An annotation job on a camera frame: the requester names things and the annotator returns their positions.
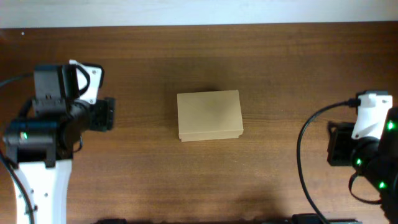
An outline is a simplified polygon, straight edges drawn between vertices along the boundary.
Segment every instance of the cable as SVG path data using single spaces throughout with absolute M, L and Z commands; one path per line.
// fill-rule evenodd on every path
M 19 76 L 14 77 L 14 78 L 10 78 L 10 79 L 4 80 L 4 81 L 2 81 L 0 83 L 0 88 L 5 86 L 5 85 L 7 85 L 7 84 L 12 83 L 13 81 L 21 80 L 23 78 L 29 78 L 29 77 L 32 77 L 32 76 L 33 76 L 32 73 L 27 73 L 27 74 L 19 75 Z
M 29 110 L 32 107 L 32 100 L 33 98 L 29 98 L 24 105 L 22 105 L 22 108 L 19 110 L 18 113 L 18 118 L 26 118 L 27 114 L 29 113 Z
M 303 188 L 304 194 L 308 200 L 308 202 L 310 203 L 311 207 L 314 209 L 314 211 L 317 213 L 317 215 L 319 216 L 319 219 L 324 223 L 324 224 L 329 224 L 329 221 L 322 215 L 321 211 L 319 211 L 319 209 L 317 208 L 317 206 L 314 204 L 314 202 L 311 199 L 311 196 L 307 190 L 307 187 L 305 186 L 305 182 L 304 182 L 304 177 L 303 177 L 303 170 L 301 168 L 301 157 L 300 157 L 300 150 L 301 150 L 301 140 L 303 138 L 304 132 L 307 129 L 308 125 L 315 120 L 315 118 L 317 118 L 319 115 L 321 115 L 323 112 L 330 110 L 332 108 L 336 108 L 338 106 L 355 106 L 357 105 L 359 102 L 359 100 L 357 99 L 350 99 L 348 101 L 344 101 L 344 102 L 340 102 L 340 103 L 335 103 L 332 104 L 330 106 L 326 106 L 320 110 L 318 110 L 315 114 L 313 114 L 303 125 L 303 127 L 301 128 L 300 134 L 298 135 L 298 139 L 297 139 L 297 168 L 298 168 L 298 176 L 300 177 L 300 183 L 301 186 Z
M 83 144 L 84 144 L 83 138 L 82 138 L 82 136 L 80 136 L 79 148 L 74 150 L 73 153 L 76 153 L 76 152 L 80 151 L 81 149 L 83 149 Z
M 33 74 L 28 73 L 28 74 L 23 74 L 14 78 L 10 78 L 8 80 L 4 80 L 2 82 L 0 82 L 0 88 L 2 88 L 3 86 L 10 84 L 14 81 L 17 80 L 21 80 L 23 78 L 28 78 L 33 76 Z M 2 154 L 1 150 L 0 150 L 0 161 L 1 163 L 5 166 L 5 168 L 7 169 L 8 173 L 10 173 L 11 177 L 14 179 L 14 182 L 16 183 L 16 185 L 18 186 L 19 191 L 22 194 L 22 197 L 25 200 L 25 203 L 27 205 L 27 213 L 29 214 L 29 223 L 30 224 L 34 224 L 35 223 L 35 219 L 34 219 L 34 210 L 32 208 L 32 204 L 30 203 L 30 199 L 29 196 L 26 192 L 26 189 L 24 188 L 22 182 L 19 180 L 18 176 L 15 174 L 14 170 L 11 168 L 10 164 L 8 163 L 8 161 L 6 160 L 6 158 L 4 157 L 4 155 Z
M 84 86 L 81 90 L 79 90 L 79 94 L 81 96 L 87 92 L 88 87 L 90 86 L 90 75 L 80 65 L 77 65 L 76 68 L 79 69 L 79 71 L 83 74 L 83 76 L 86 78 L 86 81 L 87 81 L 86 86 Z
M 348 182 L 348 190 L 349 190 L 349 193 L 356 199 L 356 200 L 359 200 L 360 202 L 362 202 L 362 203 L 366 203 L 366 204 L 368 204 L 368 205 L 381 205 L 381 203 L 382 203 L 382 200 L 381 199 L 379 199 L 379 200 L 365 200 L 365 199 L 362 199 L 362 198 L 360 198 L 360 197 L 358 197 L 358 196 L 356 196 L 354 193 L 353 193 L 353 184 L 354 184 L 354 182 L 355 182 L 355 180 L 356 180 L 356 178 L 359 176 L 359 173 L 358 172 L 355 172 L 350 178 L 349 178 L 349 182 Z

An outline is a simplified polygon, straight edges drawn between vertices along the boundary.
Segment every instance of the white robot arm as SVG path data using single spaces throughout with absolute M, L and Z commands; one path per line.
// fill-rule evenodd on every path
M 114 101 L 97 100 L 103 77 L 101 66 L 75 60 L 69 65 L 37 67 L 32 100 L 35 118 L 14 120 L 4 134 L 7 158 L 29 197 L 34 223 L 66 223 L 73 144 L 80 141 L 82 147 L 81 133 L 87 129 L 112 128 Z M 93 122 L 97 116 L 106 124 Z M 32 223 L 24 194 L 13 181 L 17 224 Z
M 365 91 L 358 95 L 358 117 L 352 138 L 374 137 L 380 139 L 387 112 L 392 108 L 392 96 L 386 91 Z

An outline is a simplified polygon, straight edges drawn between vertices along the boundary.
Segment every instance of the cardboard box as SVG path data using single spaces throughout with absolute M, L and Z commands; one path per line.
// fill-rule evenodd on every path
M 238 138 L 243 133 L 239 91 L 177 94 L 182 142 Z

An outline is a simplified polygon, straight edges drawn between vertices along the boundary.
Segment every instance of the wooden table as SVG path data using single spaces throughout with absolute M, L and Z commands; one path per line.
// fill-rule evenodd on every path
M 0 30 L 2 80 L 70 58 L 104 67 L 99 97 L 115 97 L 117 109 L 112 131 L 83 135 L 68 188 L 68 223 L 312 213 L 295 160 L 304 121 L 361 90 L 398 97 L 396 22 Z M 212 90 L 239 90 L 243 135 L 181 143 L 176 94 Z M 0 94 L 1 121 L 10 121 L 34 94 L 33 81 Z M 354 109 L 340 108 L 310 126 L 302 145 L 305 180 L 326 217 L 387 223 L 379 207 L 349 194 L 353 169 L 326 162 L 327 121 L 355 118 Z M 0 185 L 0 222 L 14 223 L 14 190 L 3 167 Z M 365 180 L 354 192 L 378 198 Z

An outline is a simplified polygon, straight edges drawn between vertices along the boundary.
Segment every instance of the black cable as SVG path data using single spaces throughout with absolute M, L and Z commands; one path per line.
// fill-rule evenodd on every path
M 321 211 L 317 208 L 317 206 L 314 204 L 314 202 L 311 199 L 311 196 L 307 190 L 307 187 L 305 186 L 304 182 L 304 177 L 303 177 L 303 170 L 301 168 L 301 157 L 300 157 L 300 150 L 301 150 L 301 140 L 303 138 L 304 132 L 307 129 L 308 125 L 319 115 L 321 115 L 323 112 L 330 110 L 332 108 L 336 108 L 338 106 L 354 106 L 358 103 L 357 99 L 350 99 L 348 101 L 340 102 L 340 103 L 335 103 L 330 106 L 324 107 L 320 110 L 318 110 L 315 114 L 313 114 L 303 125 L 301 128 L 300 134 L 298 135 L 297 139 L 297 168 L 298 168 L 298 176 L 300 177 L 300 183 L 303 188 L 304 194 L 310 203 L 311 207 L 314 209 L 314 211 L 317 213 L 319 216 L 319 219 L 324 223 L 324 224 L 329 224 L 329 221 L 322 215 Z
M 359 173 L 358 173 L 358 172 L 355 172 L 355 173 L 349 178 L 349 182 L 348 182 L 348 190 L 349 190 L 349 193 L 350 193 L 356 200 L 359 200 L 359 201 L 362 202 L 362 203 L 366 203 L 366 204 L 368 204 L 368 205 L 381 205 L 381 203 L 382 203 L 382 200 L 381 200 L 381 199 L 379 199 L 379 200 L 365 200 L 365 199 L 362 199 L 362 198 L 356 196 L 356 195 L 353 193 L 353 184 L 354 184 L 354 182 L 355 182 L 355 180 L 356 180 L 356 178 L 357 178 L 358 176 L 359 176 Z
M 18 118 L 26 118 L 27 114 L 29 113 L 29 110 L 32 107 L 32 100 L 33 98 L 29 98 L 24 105 L 22 105 L 22 108 L 19 110 L 18 113 Z
M 9 83 L 14 82 L 14 81 L 21 80 L 23 78 L 27 78 L 27 77 L 31 77 L 31 76 L 33 76 L 33 74 L 29 73 L 29 74 L 23 74 L 23 75 L 14 77 L 14 78 L 10 78 L 8 80 L 4 80 L 4 81 L 0 82 L 0 88 L 2 88 L 3 86 L 5 86 Z M 24 188 L 22 182 L 19 180 L 18 176 L 15 174 L 14 170 L 11 168 L 10 163 L 8 163 L 8 161 L 2 154 L 1 150 L 0 150 L 0 161 L 5 166 L 6 170 L 8 171 L 8 173 L 10 173 L 11 177 L 14 179 L 14 182 L 18 186 L 18 189 L 21 192 L 22 197 L 24 198 L 26 206 L 27 206 L 26 212 L 29 215 L 29 223 L 34 224 L 35 223 L 34 214 L 33 214 L 34 210 L 32 208 L 32 204 L 30 203 L 30 199 L 26 192 L 26 189 Z
M 10 78 L 10 79 L 4 80 L 4 81 L 2 81 L 0 83 L 0 88 L 5 86 L 5 85 L 7 85 L 7 84 L 12 83 L 13 81 L 21 80 L 23 78 L 28 78 L 28 77 L 32 77 L 32 76 L 33 76 L 32 73 L 27 73 L 27 74 L 19 75 L 19 76 L 14 77 L 14 78 Z
M 87 71 L 82 68 L 80 65 L 76 66 L 77 69 L 79 69 L 79 71 L 83 74 L 83 76 L 86 78 L 87 80 L 87 84 L 86 86 L 84 86 L 81 90 L 79 90 L 79 94 L 80 96 L 85 94 L 88 90 L 88 87 L 90 86 L 90 75 L 87 73 Z
M 78 149 L 76 149 L 76 150 L 74 150 L 74 151 L 73 151 L 73 153 L 76 153 L 76 152 L 80 151 L 81 149 L 83 149 L 83 144 L 84 144 L 84 142 L 83 142 L 83 138 L 82 138 L 82 136 L 80 136 L 80 140 L 79 140 L 79 148 L 78 148 Z

